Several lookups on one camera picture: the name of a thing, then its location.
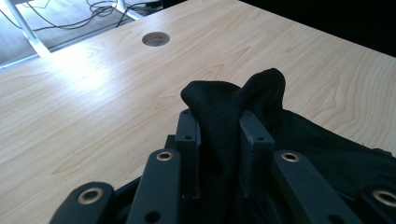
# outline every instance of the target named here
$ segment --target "black plastic bracket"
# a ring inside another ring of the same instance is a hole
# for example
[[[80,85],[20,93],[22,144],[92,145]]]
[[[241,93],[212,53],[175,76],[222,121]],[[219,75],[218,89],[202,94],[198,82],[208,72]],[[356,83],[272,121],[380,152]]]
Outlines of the black plastic bracket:
[[[302,154],[288,150],[275,152],[272,174],[296,223],[361,223]]]
[[[181,155],[181,193],[185,198],[197,199],[199,192],[199,149],[201,132],[198,121],[189,109],[180,113],[175,136],[175,149]]]
[[[113,187],[91,182],[74,189],[56,210],[51,224],[109,223],[116,215]]]
[[[396,223],[396,188],[365,186],[359,192],[356,205],[364,220],[377,224]]]
[[[239,182],[245,197],[260,186],[262,170],[266,161],[271,160],[275,141],[256,116],[245,111],[239,121],[241,127],[241,150]]]
[[[173,149],[150,154],[127,224],[179,222],[180,165],[180,155]]]

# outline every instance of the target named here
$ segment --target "light wood grain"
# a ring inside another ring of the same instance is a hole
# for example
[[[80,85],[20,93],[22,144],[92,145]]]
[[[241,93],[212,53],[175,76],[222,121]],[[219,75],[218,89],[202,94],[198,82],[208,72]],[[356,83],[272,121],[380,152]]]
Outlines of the light wood grain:
[[[142,37],[165,32],[148,47]],[[191,0],[0,73],[0,220],[46,223],[90,181],[141,175],[197,79],[275,67],[284,106],[395,153],[396,59],[236,1]]]

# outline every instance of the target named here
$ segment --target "floor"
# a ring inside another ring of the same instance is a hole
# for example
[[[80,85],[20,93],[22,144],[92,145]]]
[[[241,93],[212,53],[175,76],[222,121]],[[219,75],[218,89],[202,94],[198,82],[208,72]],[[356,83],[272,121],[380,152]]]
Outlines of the floor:
[[[150,2],[150,0],[125,1],[128,5],[142,2]],[[29,26],[34,30],[51,26],[51,24],[40,18],[37,13],[51,23],[61,26],[86,20],[92,16],[92,10],[97,9],[97,7],[109,7],[113,3],[114,1],[110,0],[34,0],[29,2],[33,8],[27,3],[19,4],[17,8]],[[95,5],[97,7],[90,8],[90,5],[94,4],[97,4]],[[16,23],[3,1],[0,1],[0,9]],[[108,9],[102,12],[102,14],[93,17],[89,23],[81,28],[68,30],[50,28],[35,31],[35,34],[49,51],[53,52],[93,35],[98,35],[109,29],[116,28],[121,17],[122,13],[119,11]],[[121,24],[132,21],[134,20],[128,16],[124,16]],[[74,28],[84,23],[85,22],[67,28]],[[0,27],[0,70],[38,58],[38,55],[26,40],[22,30],[13,25],[1,12]]]

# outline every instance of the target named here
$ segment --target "dark background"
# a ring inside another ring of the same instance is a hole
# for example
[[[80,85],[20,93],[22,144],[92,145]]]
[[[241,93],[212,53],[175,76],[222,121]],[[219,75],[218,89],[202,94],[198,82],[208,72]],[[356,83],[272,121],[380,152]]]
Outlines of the dark background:
[[[182,0],[163,0],[167,8]],[[243,0],[250,5],[396,57],[396,10],[390,0]]]

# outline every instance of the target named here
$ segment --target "metal ring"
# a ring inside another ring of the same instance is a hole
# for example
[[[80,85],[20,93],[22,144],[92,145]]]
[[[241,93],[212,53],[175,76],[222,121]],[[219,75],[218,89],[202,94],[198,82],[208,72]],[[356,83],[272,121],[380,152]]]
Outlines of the metal ring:
[[[82,191],[78,195],[78,202],[81,204],[90,204],[98,201],[103,196],[103,190],[99,188],[90,188]]]
[[[290,152],[283,153],[281,155],[281,157],[283,158],[283,160],[291,161],[291,162],[297,162],[297,161],[300,160],[300,158],[296,154],[293,154],[293,153],[290,153]]]
[[[159,161],[170,161],[173,158],[173,153],[165,151],[165,152],[160,152],[157,154],[157,160]]]
[[[375,189],[373,191],[373,196],[381,203],[384,203],[387,206],[396,207],[396,195],[392,192],[385,191],[382,189]]]

